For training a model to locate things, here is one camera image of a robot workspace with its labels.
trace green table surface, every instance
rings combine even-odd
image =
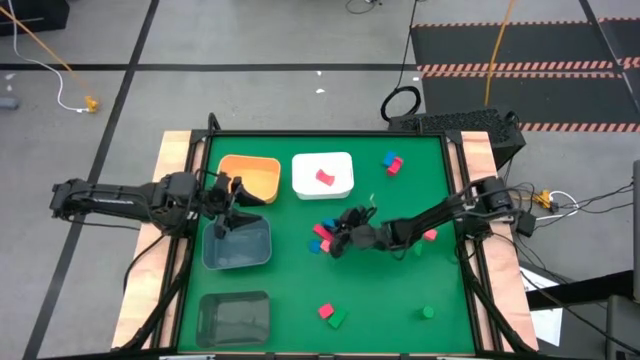
[[[300,200],[291,186],[291,159],[299,153],[345,151],[353,158],[355,186],[345,199]],[[382,161],[387,151],[404,159],[395,177]],[[422,255],[409,251],[403,261],[389,253],[351,247],[339,259],[309,251],[312,232],[323,219],[346,208],[369,205],[372,219],[414,216],[448,195],[440,139],[435,137],[216,137],[208,169],[216,171],[227,154],[273,157],[282,174],[276,201],[245,211],[271,224],[272,257],[250,268],[208,270],[202,262],[202,218],[180,328],[180,352],[256,351],[310,353],[473,353],[473,340],[460,268],[453,249],[452,223],[423,244]],[[213,184],[208,177],[206,186]],[[196,343],[199,303],[209,293],[264,290],[270,297],[271,333],[262,345],[200,348]],[[332,328],[318,315],[325,303],[348,312]],[[431,319],[421,317],[425,306]]]

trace green cube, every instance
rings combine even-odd
[[[418,256],[422,255],[422,241],[418,241],[417,243],[415,243],[415,245],[413,245],[413,251]]]
[[[329,325],[331,325],[334,329],[340,327],[344,318],[347,317],[347,312],[342,309],[335,309],[333,315],[329,318]]]
[[[435,314],[436,312],[431,306],[425,306],[422,308],[422,316],[424,316],[425,319],[432,319]]]

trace blue block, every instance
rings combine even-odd
[[[387,156],[384,157],[384,166],[389,167],[391,166],[391,164],[393,164],[393,159],[395,159],[397,156],[396,153],[394,153],[393,151],[389,151],[387,153]]]
[[[328,230],[331,230],[336,227],[336,221],[333,219],[324,219],[322,220],[322,226],[324,226]]]
[[[309,243],[309,250],[314,254],[320,253],[320,240],[311,240]]]

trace orange cable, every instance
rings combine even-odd
[[[20,22],[20,20],[16,19],[15,17],[13,17],[11,15],[11,13],[9,13],[7,10],[3,9],[0,6],[0,12],[2,12],[6,17],[8,17],[9,19],[11,19],[11,21],[15,22],[18,26],[20,26],[20,28],[22,28],[22,30],[24,30],[27,34],[29,34],[29,36],[31,36],[33,38],[33,40],[35,40],[38,45],[40,45],[43,49],[45,49],[49,55],[53,56],[53,58],[59,62],[60,64],[62,64],[62,66],[64,66],[65,69],[67,69],[67,71],[69,71],[69,73],[71,74],[71,76],[78,82],[78,84],[83,87],[87,93],[89,93],[89,96],[95,98],[95,96],[93,96],[93,92],[91,91],[91,89],[89,88],[89,85],[87,85],[86,82],[84,82],[84,80],[82,80],[82,78],[80,78],[72,69],[71,67],[69,67],[69,65],[67,65],[66,62],[64,62],[64,60],[60,59],[60,57],[58,57],[58,55],[56,55],[56,53],[53,52],[53,50],[49,49],[49,47],[47,47],[47,45],[45,45],[40,39],[38,39],[38,37],[31,32],[31,30],[29,30],[29,28],[27,28],[26,26],[24,26],[23,23]]]
[[[493,48],[493,55],[491,55],[491,62],[489,63],[489,74],[487,75],[487,86],[484,90],[484,106],[489,105],[489,94],[491,94],[491,77],[493,76],[493,65],[496,61],[496,56],[498,56],[498,49],[500,49],[500,43],[502,42],[502,35],[504,34],[504,29],[507,27],[507,23],[509,22],[509,17],[511,16],[511,11],[513,10],[513,5],[516,3],[516,0],[509,1],[509,8],[507,9],[507,14],[504,16],[504,20],[502,21],[502,26],[500,27],[500,33],[498,34],[498,40],[496,40],[496,46]]]

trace orange bowl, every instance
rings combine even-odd
[[[220,160],[218,172],[225,172],[232,179],[241,177],[244,188],[267,204],[278,196],[280,162],[274,158],[230,154]]]

